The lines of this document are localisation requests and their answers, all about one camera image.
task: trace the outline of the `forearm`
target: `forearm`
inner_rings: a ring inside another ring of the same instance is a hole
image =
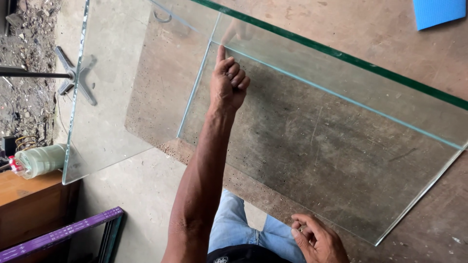
[[[198,146],[185,170],[169,225],[171,236],[190,235],[206,239],[206,249],[213,219],[221,196],[229,135],[235,112],[210,107],[199,135]]]

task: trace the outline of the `blue jeans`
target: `blue jeans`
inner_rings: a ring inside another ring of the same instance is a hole
[[[242,244],[259,245],[293,263],[306,262],[291,235],[289,226],[268,215],[263,231],[249,227],[244,211],[244,200],[224,189],[214,217],[208,253],[219,248]]]

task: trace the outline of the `metal hook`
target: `metal hook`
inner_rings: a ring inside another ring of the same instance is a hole
[[[154,16],[154,18],[156,19],[156,21],[158,21],[159,23],[169,23],[169,22],[172,20],[171,14],[169,14],[169,18],[168,18],[168,19],[161,19],[161,18],[158,17],[158,15],[156,14],[156,12],[153,11],[153,16]]]

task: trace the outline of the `metal pole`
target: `metal pole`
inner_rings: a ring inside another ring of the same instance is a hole
[[[63,78],[69,79],[69,74],[39,73],[39,72],[2,72],[0,77],[25,77],[25,78]]]

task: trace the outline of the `man's arm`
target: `man's arm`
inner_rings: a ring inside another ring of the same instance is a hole
[[[175,196],[162,262],[206,261],[211,227],[221,198],[229,135],[250,84],[234,58],[225,59],[225,55],[224,46],[219,46],[210,82],[210,107],[198,146]]]

